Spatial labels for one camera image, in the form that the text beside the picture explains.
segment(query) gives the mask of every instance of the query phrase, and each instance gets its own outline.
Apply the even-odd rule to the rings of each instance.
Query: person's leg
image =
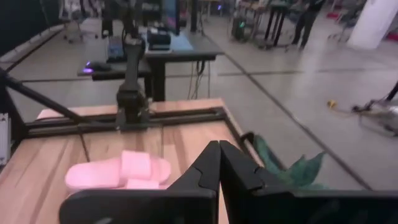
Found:
[[[303,41],[301,42],[301,48],[304,48],[308,42],[308,38],[310,37],[312,25],[317,18],[316,12],[307,12],[305,16],[305,25],[304,25],[304,34],[303,34]]]
[[[302,13],[298,18],[292,44],[297,45],[299,43],[301,30],[303,30],[304,24],[305,24],[305,12]]]

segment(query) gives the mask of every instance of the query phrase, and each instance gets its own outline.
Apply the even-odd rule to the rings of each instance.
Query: computer monitor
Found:
[[[180,0],[162,0],[162,22],[169,31],[180,34]]]

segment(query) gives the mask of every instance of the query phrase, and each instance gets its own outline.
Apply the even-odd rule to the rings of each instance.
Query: black metal frame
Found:
[[[62,114],[64,117],[45,118],[25,123],[8,93],[6,89],[7,87]],[[1,104],[0,112],[9,113],[9,116],[12,119],[12,152],[16,150],[23,139],[116,131],[118,129],[115,125],[116,114],[80,116],[50,98],[24,86],[22,82],[10,77],[1,68],[0,100],[5,102],[5,104]],[[224,121],[234,137],[234,140],[239,144],[241,150],[252,156],[244,143],[244,138],[241,138],[238,130],[236,130],[223,107],[213,107],[200,110],[155,112],[150,114],[149,122],[127,124],[125,128],[128,130],[139,130],[153,126],[172,126],[212,121]]]

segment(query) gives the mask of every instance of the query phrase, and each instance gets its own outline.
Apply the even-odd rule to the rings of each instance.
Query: concrete floor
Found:
[[[340,28],[322,15],[303,52],[266,52],[250,43],[230,41],[226,27],[225,18],[205,23],[206,34],[226,53],[211,63],[211,97],[225,100],[244,131],[262,135],[286,166],[302,154],[313,157],[328,150],[372,189],[398,190],[398,176],[393,174],[398,170],[398,138],[375,133],[359,125],[357,117],[344,118],[326,107],[330,99],[349,109],[383,97],[398,77],[397,44],[383,42],[379,49],[365,52],[328,41],[328,35]],[[287,21],[285,29],[292,27]],[[65,106],[114,104],[121,82],[73,80],[83,51],[83,44],[70,45],[58,35],[11,75],[21,80],[63,79],[26,85]],[[167,65],[167,100],[187,99],[190,72],[190,63]],[[207,96],[207,78],[203,77],[199,98]],[[33,120],[43,109],[12,95],[25,120]],[[332,189],[364,189],[329,155],[316,183]]]

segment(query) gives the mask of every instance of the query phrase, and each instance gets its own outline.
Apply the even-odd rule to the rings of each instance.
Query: wooden table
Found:
[[[192,110],[224,106],[220,99],[159,102],[154,111]],[[71,108],[81,115],[115,113],[116,106]],[[43,110],[38,118],[59,117],[51,110]],[[169,126],[132,133],[94,133],[84,138],[92,161],[120,155],[122,150],[146,151],[161,154],[172,165],[168,184],[177,180],[198,157],[211,140],[228,140],[237,146],[224,122]],[[253,149],[249,149],[261,164]],[[0,223],[54,224],[58,223],[60,204],[70,194],[64,183],[67,170],[85,162],[83,147],[77,135],[23,140],[8,165],[0,174]],[[227,223],[224,200],[220,200],[219,223]]]

